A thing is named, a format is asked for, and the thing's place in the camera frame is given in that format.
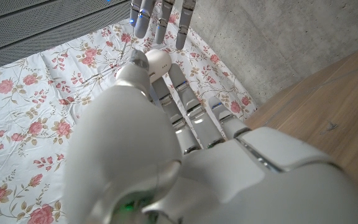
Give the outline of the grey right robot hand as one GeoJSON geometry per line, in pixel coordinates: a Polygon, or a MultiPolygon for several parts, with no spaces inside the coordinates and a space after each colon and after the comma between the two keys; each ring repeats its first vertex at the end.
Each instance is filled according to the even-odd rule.
{"type": "MultiPolygon", "coordinates": [[[[134,34],[137,38],[144,38],[146,35],[156,2],[156,0],[131,1],[129,23],[134,28],[134,34]]],[[[158,44],[161,44],[165,37],[174,3],[175,0],[162,0],[155,33],[155,40],[158,44]]],[[[195,6],[196,0],[183,0],[175,45],[177,50],[182,50],[185,45],[195,6]]]]}

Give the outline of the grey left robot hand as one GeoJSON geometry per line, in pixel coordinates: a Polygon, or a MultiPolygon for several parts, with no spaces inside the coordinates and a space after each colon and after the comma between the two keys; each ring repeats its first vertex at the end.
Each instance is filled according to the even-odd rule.
{"type": "Polygon", "coordinates": [[[204,107],[161,50],[134,50],[84,110],[65,167],[70,223],[358,223],[327,154],[204,107]]]}

